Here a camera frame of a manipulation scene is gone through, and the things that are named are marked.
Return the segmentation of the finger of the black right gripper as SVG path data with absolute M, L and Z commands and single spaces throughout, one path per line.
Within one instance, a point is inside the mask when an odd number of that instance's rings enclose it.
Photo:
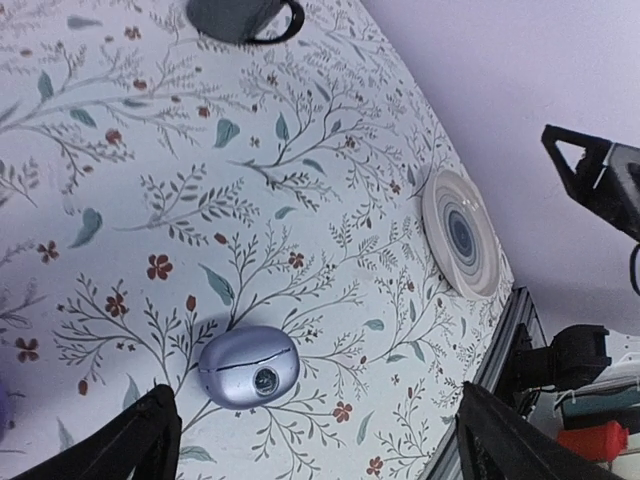
M 588 210 L 602 209 L 602 192 L 597 186 L 605 166 L 604 161 L 612 147 L 610 140 L 547 124 L 541 142 L 551 158 L 571 199 Z M 572 166 L 558 144 L 581 150 L 581 157 Z

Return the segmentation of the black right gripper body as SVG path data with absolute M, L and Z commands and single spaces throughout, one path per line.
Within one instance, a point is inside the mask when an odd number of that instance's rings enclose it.
M 578 202 L 639 241 L 639 148 L 604 142 L 585 149 L 576 167 Z

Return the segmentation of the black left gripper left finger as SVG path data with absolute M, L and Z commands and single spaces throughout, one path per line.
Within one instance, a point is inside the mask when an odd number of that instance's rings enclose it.
M 16 478 L 174 479 L 181 429 L 174 391 L 159 384 L 90 437 Z

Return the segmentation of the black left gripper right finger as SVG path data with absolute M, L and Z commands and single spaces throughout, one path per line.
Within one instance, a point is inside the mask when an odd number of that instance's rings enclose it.
M 485 388 L 463 385 L 456 416 L 464 479 L 616 479 L 549 438 Z

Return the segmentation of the dark purple earbud case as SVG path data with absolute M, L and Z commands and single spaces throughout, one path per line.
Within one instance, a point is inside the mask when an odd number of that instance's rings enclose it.
M 211 340 L 200 354 L 197 371 L 213 403 L 249 410 L 289 392 L 298 380 L 300 359 L 295 342 L 282 330 L 250 326 Z

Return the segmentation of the light purple round earbud case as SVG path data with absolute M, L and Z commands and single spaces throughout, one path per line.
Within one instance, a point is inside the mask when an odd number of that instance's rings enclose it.
M 0 383 L 0 440 L 3 440 L 10 429 L 12 406 L 8 390 Z

